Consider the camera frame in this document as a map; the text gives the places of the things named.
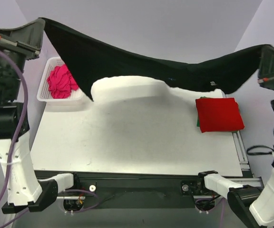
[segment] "white wall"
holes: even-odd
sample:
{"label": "white wall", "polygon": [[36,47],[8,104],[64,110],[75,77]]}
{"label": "white wall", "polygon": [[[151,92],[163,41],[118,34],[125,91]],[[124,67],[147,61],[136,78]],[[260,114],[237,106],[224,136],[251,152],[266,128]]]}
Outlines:
{"label": "white wall", "polygon": [[[257,44],[274,46],[274,0],[263,0],[236,50]],[[270,106],[274,92],[261,88],[256,80],[257,74],[254,74],[233,94],[240,104],[245,123],[241,133],[246,148],[255,144],[274,144],[274,113]],[[249,157],[252,171],[256,176],[262,176],[264,182],[270,176],[272,160],[271,156]]]}
{"label": "white wall", "polygon": [[[20,11],[15,0],[0,0],[0,28],[15,28],[26,24],[27,20]],[[40,118],[44,109],[44,104],[36,100],[36,92],[38,90],[41,74],[46,63],[46,57],[41,55],[40,59],[29,61],[25,66],[24,76],[27,80],[29,89],[29,123],[31,127],[31,139],[33,142],[36,134]],[[3,184],[3,174],[0,167],[0,189]],[[4,216],[0,209],[0,225],[2,225]]]}
{"label": "white wall", "polygon": [[233,52],[261,2],[16,1],[27,20],[47,17],[119,48],[151,57],[191,63]]}

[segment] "folded red cloth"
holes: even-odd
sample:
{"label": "folded red cloth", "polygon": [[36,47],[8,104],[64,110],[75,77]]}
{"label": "folded red cloth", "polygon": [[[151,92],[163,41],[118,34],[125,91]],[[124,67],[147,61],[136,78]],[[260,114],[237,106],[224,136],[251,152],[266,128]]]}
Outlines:
{"label": "folded red cloth", "polygon": [[244,129],[234,98],[196,99],[201,132],[232,132]]}
{"label": "folded red cloth", "polygon": [[79,89],[76,81],[71,75],[71,72],[65,64],[62,66],[56,66],[47,78],[47,82],[49,85],[48,90],[50,91],[51,96],[55,99],[67,98],[71,95],[72,89]]}

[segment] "white tabletop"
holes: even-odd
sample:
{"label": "white tabletop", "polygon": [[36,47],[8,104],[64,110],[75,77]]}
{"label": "white tabletop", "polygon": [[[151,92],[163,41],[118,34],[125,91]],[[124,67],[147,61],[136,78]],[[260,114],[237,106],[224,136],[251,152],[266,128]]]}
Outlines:
{"label": "white tabletop", "polygon": [[232,134],[196,126],[195,99],[221,91],[132,76],[101,79],[92,94],[84,106],[46,106],[31,150],[35,170],[242,176]]}

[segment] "black fabric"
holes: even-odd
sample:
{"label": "black fabric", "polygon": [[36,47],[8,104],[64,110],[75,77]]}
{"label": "black fabric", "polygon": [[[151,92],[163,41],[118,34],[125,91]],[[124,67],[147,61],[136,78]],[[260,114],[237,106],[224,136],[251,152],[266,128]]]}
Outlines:
{"label": "black fabric", "polygon": [[43,19],[49,40],[90,99],[94,82],[114,76],[146,76],[162,80],[170,87],[198,92],[219,88],[230,94],[259,68],[261,50],[266,46],[253,46],[206,62],[188,64],[128,52],[56,21]]}

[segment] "crumpled pink fabric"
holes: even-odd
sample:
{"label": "crumpled pink fabric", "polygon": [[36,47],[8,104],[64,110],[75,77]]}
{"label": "crumpled pink fabric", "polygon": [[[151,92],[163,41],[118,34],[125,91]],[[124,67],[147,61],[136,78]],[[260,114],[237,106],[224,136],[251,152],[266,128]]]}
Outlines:
{"label": "crumpled pink fabric", "polygon": [[56,66],[51,71],[47,78],[48,90],[54,99],[67,98],[71,95],[71,90],[79,89],[76,81],[71,75],[71,72],[64,64],[62,66]]}

